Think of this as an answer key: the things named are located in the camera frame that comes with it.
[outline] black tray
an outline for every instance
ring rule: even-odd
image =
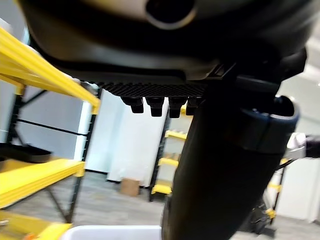
[[[31,145],[0,143],[0,156],[28,163],[42,164],[50,160],[52,152]]]

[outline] metal shelving unit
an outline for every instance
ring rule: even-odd
[[[23,198],[41,189],[46,189],[56,209],[61,213],[64,221],[67,223],[51,223],[37,218],[0,211],[0,220],[10,219],[8,226],[1,226],[1,228],[12,228],[14,226],[16,229],[20,226],[25,226],[27,229],[20,229],[20,232],[36,234],[37,239],[40,240],[56,240],[71,226],[70,223],[72,222],[79,189],[84,176],[84,161],[86,161],[96,114],[98,114],[99,111],[102,89],[99,88],[96,95],[91,94],[77,82],[73,81],[72,78],[53,67],[34,52],[33,49],[18,41],[1,27],[0,80],[13,84],[16,87],[15,101],[12,107],[6,143],[12,144],[14,139],[18,139],[21,144],[23,144],[22,138],[16,128],[18,122],[77,136],[84,136],[86,138],[81,161],[53,157],[52,160],[46,163],[27,163],[7,159],[4,161],[4,166],[0,170],[0,209],[8,209],[10,208],[10,204],[23,201]],[[37,87],[42,90],[25,100],[24,93],[27,86]],[[47,91],[75,97],[91,104],[91,119],[87,133],[81,134],[19,118],[20,111],[23,107],[31,104]],[[68,211],[64,211],[51,191],[50,186],[71,175],[76,177],[76,181]],[[0,239],[11,239],[3,233],[5,229],[2,230],[0,231]]]
[[[185,114],[186,108],[187,108],[186,105],[183,105],[181,107],[180,112],[182,114]],[[154,163],[152,177],[149,185],[149,202],[153,201],[155,193],[168,195],[172,192],[172,181],[157,178],[160,166],[170,165],[177,168],[179,165],[178,159],[175,159],[169,156],[164,157],[164,148],[165,148],[167,138],[175,138],[181,141],[185,141],[187,139],[187,133],[170,130],[169,128],[170,128],[170,118],[169,118],[169,114],[167,113],[163,130],[162,130],[160,145],[158,148],[158,153]]]

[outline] yellow shelf beam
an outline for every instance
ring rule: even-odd
[[[0,80],[13,83],[17,92],[29,85],[60,94],[70,95],[92,105],[98,114],[100,100],[56,69],[40,55],[0,27]]]
[[[53,158],[46,163],[4,161],[0,170],[0,209],[66,177],[84,175],[85,163]]]
[[[277,193],[280,193],[282,191],[283,186],[278,184],[269,183],[268,188],[275,189]]]
[[[269,216],[270,219],[274,219],[277,216],[277,213],[272,208],[265,210],[265,213]]]
[[[172,130],[167,130],[165,132],[165,138],[168,137],[174,137],[174,138],[178,138],[178,139],[182,139],[182,140],[186,140],[187,139],[187,134],[183,133],[183,132],[177,132],[177,131],[172,131]]]
[[[159,159],[158,165],[160,166],[160,165],[163,165],[163,164],[178,167],[179,161],[171,159],[171,158],[163,157],[163,158]]]
[[[152,188],[151,194],[162,193],[170,194],[172,192],[172,182],[158,179]]]
[[[23,235],[33,235],[36,240],[58,240],[72,224],[45,221],[39,218],[0,211],[0,221],[8,220],[8,225],[0,228],[1,240],[16,240]]]

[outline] black shelf post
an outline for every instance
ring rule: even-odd
[[[157,180],[157,175],[158,175],[158,171],[159,171],[159,165],[158,165],[159,159],[162,158],[164,155],[165,144],[166,144],[165,135],[166,135],[166,131],[169,130],[170,121],[171,121],[171,119],[169,117],[169,109],[168,109],[168,112],[166,113],[164,125],[163,125],[163,130],[162,130],[162,134],[161,134],[161,140],[160,140],[158,152],[156,154],[156,159],[155,159],[154,167],[153,167],[153,171],[152,171],[152,177],[151,177],[150,186],[149,186],[149,202],[152,202],[154,200],[153,194],[151,194],[152,188],[155,186],[156,180]]]

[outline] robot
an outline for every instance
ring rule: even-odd
[[[187,102],[194,118],[162,238],[229,239],[295,131],[299,107],[276,94],[304,70],[319,1],[17,2],[30,45],[61,71],[121,97],[134,113],[146,98],[160,116],[168,98],[176,118]]]

